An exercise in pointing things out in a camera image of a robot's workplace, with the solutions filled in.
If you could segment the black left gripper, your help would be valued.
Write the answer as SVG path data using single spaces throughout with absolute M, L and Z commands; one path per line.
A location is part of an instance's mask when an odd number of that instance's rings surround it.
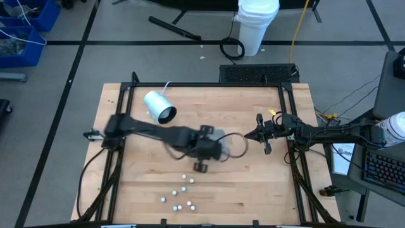
M 219 160 L 221 157 L 221 143 L 216 139 L 211 139 L 209 135 L 213 135 L 214 127 L 202 125 L 196 139 L 195 146 L 190 150 L 189 156 L 196 158 L 197 161 L 193 165 L 195 172 L 207 172 L 208 166 L 203 163 L 204 160 Z

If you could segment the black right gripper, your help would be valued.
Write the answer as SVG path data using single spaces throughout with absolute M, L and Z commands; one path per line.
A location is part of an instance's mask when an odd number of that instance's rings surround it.
M 281 136 L 281 127 L 277 127 L 271 120 L 264 121 L 262 114 L 256 116 L 257 127 L 251 132 L 245 134 L 244 138 L 252 141 L 257 141 L 264 144 L 264 152 L 269 155 L 272 148 L 269 139 L 274 139 Z

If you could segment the light grey plastic bin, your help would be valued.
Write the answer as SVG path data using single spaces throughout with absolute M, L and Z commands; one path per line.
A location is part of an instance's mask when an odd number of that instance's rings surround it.
M 230 156 L 230 149 L 225 139 L 225 131 L 222 129 L 215 129 L 213 135 L 209 135 L 211 139 L 218 140 L 221 143 L 221 157 L 219 160 L 225 161 Z

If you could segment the black perforated computer case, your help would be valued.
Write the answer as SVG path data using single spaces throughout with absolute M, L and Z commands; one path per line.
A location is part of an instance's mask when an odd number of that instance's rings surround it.
M 286 64 L 221 65 L 221 83 L 299 83 L 298 67 Z

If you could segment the white cylindrical spot lamp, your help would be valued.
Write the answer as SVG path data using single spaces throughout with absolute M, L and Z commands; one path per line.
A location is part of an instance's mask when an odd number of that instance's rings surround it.
M 157 124 L 171 122 L 177 114 L 177 109 L 163 95 L 156 91 L 148 92 L 144 97 L 150 116 Z

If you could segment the white printed paper sheet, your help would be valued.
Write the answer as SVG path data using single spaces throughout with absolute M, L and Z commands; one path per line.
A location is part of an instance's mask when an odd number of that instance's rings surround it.
M 332 172 L 334 174 L 347 175 L 354 147 L 354 143 L 332 144 Z

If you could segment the white plastic bucket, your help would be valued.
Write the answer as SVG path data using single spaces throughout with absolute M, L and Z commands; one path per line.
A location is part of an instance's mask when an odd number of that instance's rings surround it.
M 279 11 L 279 0 L 238 0 L 235 20 L 240 23 L 238 40 L 243 44 L 244 56 L 255 56 L 270 23 Z

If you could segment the grey desk surface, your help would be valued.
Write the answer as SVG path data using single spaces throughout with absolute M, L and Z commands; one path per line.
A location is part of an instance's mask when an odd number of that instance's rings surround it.
M 360 122 L 360 121 L 366 121 L 370 124 L 375 125 L 379 119 L 374 117 L 373 115 L 370 117 L 359 117 L 355 119 L 352 122 Z M 374 151 L 376 153 L 380 153 L 382 155 L 389 155 L 394 157 L 395 159 L 403 159 L 405 160 L 405 142 L 402 142 L 400 144 L 397 144 L 395 146 L 391 147 L 384 147 L 380 149 L 373 149 L 373 148 L 366 148 L 362 147 L 358 144 L 355 144 L 354 147 L 354 153 L 351 158 L 351 164 L 349 167 L 348 171 L 348 178 L 355 182 L 357 187 L 362 189 L 362 190 L 370 190 L 373 191 L 374 193 L 377 193 L 384 198 L 387 198 L 399 205 L 405 206 L 405 194 L 402 194 L 397 191 L 393 191 L 391 189 L 386 189 L 382 186 L 378 186 L 376 184 L 366 182 L 361 178 L 362 176 L 362 171 L 363 171 L 363 155 L 366 150 L 369 151 Z
M 385 119 L 405 111 L 405 79 L 394 76 L 394 61 L 399 57 L 395 51 L 385 55 L 383 68 L 373 107 L 377 119 Z

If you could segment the black rod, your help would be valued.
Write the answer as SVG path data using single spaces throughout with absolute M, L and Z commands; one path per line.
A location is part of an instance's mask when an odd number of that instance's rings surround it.
M 180 28 L 178 28 L 178 27 L 176 27 L 176 26 L 174 26 L 174 25 L 171 25 L 171 24 L 169 24 L 169 23 L 166 23 L 166 22 L 164 22 L 164 21 L 162 21 L 162 20 L 160 20 L 160 19 L 157 19 L 157 18 L 155 18 L 155 17 L 153 17 L 153 16 L 150 16 L 150 17 L 148 18 L 148 20 L 149 20 L 151 23 L 153 23 L 153 24 L 155 24 L 155 25 L 157 25 L 157 26 L 159 26 L 159 27 L 162 27 L 162 28 L 167 29 L 167 30 L 169 30 L 169 31 L 172 31 L 172 32 L 174 32 L 174 33 L 176 33 L 176 34 L 178 34 L 178 35 L 181 35 L 182 37 L 186 37 L 186 38 L 188 38 L 188 39 L 192 39 L 192 40 L 195 40 L 195 41 L 200 41 L 200 40 L 201 40 L 201 36 L 199 36 L 199 35 L 194 35 L 194 34 L 188 32 L 188 31 L 186 31 L 186 30 L 180 29 Z

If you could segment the black computer keyboard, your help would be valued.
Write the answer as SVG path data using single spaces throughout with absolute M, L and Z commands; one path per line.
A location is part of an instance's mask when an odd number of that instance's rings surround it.
M 405 194 L 405 160 L 366 150 L 362 166 L 364 181 Z

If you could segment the white blue wipes canister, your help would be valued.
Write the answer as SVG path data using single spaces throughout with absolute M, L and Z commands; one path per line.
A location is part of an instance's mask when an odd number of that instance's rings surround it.
M 383 129 L 385 147 L 405 142 L 405 111 L 382 120 L 378 126 Z

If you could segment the black desk device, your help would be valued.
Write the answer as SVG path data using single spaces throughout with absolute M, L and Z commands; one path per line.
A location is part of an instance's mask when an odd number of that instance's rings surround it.
M 398 52 L 393 62 L 393 74 L 394 77 L 405 80 L 405 47 Z

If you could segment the blue storage bin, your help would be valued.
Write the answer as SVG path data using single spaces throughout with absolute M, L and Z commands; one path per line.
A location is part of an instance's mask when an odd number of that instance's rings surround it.
M 45 45 L 31 26 L 0 27 L 0 68 L 36 66 Z
M 38 32 L 52 30 L 60 8 L 55 0 L 3 0 L 0 22 L 7 26 L 32 26 Z

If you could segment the black caster base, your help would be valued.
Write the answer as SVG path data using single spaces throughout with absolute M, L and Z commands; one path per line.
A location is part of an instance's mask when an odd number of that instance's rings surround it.
M 0 125 L 5 121 L 7 115 L 13 111 L 11 103 L 7 99 L 0 99 Z

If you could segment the grey metal bar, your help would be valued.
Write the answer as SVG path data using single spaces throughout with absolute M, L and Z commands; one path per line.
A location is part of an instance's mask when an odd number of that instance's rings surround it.
M 0 72 L 0 80 L 14 80 L 19 82 L 26 82 L 27 76 L 24 73 Z

